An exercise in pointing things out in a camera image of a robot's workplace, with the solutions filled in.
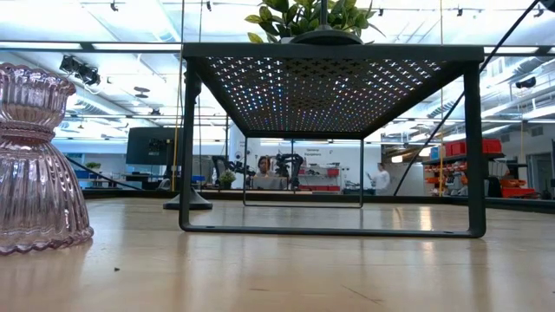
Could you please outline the pink ribbed glass candle holder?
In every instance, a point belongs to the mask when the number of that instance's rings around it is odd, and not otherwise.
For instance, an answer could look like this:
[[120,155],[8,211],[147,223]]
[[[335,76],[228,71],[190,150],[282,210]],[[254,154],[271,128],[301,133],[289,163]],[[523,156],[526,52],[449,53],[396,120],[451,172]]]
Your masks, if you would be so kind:
[[0,255],[94,235],[75,171],[52,143],[74,93],[66,78],[0,63]]

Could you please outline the black storage rack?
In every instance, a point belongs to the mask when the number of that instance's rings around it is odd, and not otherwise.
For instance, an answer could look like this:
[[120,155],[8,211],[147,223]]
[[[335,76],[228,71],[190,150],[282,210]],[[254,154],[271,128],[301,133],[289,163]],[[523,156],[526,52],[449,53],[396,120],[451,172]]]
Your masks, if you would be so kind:
[[[469,190],[470,167],[467,154],[448,157],[443,159],[443,196],[466,197]],[[438,195],[439,188],[439,147],[433,147],[430,152],[430,160],[423,162],[424,183],[432,196]],[[505,154],[486,154],[482,152],[482,158],[486,166],[485,173],[485,196],[487,198],[503,198],[501,189],[504,187],[528,188],[527,182],[519,178],[520,167],[516,159],[507,159]]]

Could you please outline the black perforated metal shelf riser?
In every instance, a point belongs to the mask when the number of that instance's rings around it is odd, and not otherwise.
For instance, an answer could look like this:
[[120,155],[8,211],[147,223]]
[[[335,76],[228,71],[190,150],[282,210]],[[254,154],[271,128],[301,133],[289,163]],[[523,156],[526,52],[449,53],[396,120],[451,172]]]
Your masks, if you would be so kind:
[[364,141],[457,78],[464,81],[468,227],[486,233],[480,46],[188,42],[179,225],[189,216],[195,101],[206,87],[247,138]]

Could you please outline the green artificial leafy plant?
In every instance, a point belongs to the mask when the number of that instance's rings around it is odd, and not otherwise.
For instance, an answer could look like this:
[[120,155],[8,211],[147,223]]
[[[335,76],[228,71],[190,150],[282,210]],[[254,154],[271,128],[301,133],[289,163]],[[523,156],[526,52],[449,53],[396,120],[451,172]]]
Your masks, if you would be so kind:
[[358,8],[357,0],[260,0],[258,13],[245,17],[266,35],[268,43],[296,39],[317,30],[334,30],[360,39],[366,29],[385,34],[370,20],[375,15],[373,0]]

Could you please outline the black tall candlestick holder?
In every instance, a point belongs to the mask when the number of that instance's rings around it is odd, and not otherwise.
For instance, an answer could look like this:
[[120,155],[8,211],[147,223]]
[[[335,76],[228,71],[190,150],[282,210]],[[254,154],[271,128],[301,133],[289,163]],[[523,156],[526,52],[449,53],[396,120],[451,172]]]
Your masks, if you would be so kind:
[[362,40],[352,33],[329,26],[328,0],[321,0],[318,26],[312,31],[293,37],[290,43],[340,46],[362,44]]
[[201,80],[188,69],[184,73],[185,95],[180,127],[180,193],[164,203],[165,210],[178,211],[184,205],[189,211],[211,210],[212,203],[202,198],[192,187],[194,106],[201,91]]

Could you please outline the yellow pole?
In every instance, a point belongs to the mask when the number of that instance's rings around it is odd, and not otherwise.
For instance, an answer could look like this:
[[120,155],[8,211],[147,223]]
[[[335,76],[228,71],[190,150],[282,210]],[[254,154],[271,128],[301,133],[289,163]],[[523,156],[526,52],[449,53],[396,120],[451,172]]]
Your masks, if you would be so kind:
[[438,188],[438,195],[439,197],[443,196],[443,178],[444,178],[444,174],[443,174],[443,159],[445,156],[445,148],[443,145],[443,142],[440,143],[440,145],[438,146],[438,154],[439,154],[439,188]]

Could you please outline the orange storage bin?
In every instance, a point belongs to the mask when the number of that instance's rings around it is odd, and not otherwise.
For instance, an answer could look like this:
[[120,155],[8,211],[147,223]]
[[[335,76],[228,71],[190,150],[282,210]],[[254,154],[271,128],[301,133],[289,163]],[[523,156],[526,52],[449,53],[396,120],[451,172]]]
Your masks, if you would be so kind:
[[503,198],[522,198],[532,196],[535,192],[533,188],[504,187],[501,189]]

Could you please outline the black computer monitor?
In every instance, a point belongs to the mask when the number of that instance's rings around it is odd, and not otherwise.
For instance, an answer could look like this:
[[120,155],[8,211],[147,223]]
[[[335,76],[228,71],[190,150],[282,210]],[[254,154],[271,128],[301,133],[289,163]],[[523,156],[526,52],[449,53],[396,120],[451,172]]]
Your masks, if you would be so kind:
[[172,127],[134,127],[129,130],[126,163],[129,165],[171,166],[182,163],[183,139],[178,129],[178,152],[174,156],[175,129]]

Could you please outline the person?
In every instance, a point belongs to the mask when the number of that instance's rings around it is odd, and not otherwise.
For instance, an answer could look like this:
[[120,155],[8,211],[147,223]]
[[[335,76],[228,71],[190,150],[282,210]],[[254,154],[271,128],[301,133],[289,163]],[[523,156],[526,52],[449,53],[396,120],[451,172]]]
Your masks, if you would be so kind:
[[390,175],[385,170],[383,163],[377,164],[377,171],[367,174],[371,184],[374,186],[375,195],[383,195],[387,192],[390,184]]
[[263,156],[258,160],[258,172],[257,177],[272,177],[274,173],[271,171],[271,159],[267,156]]

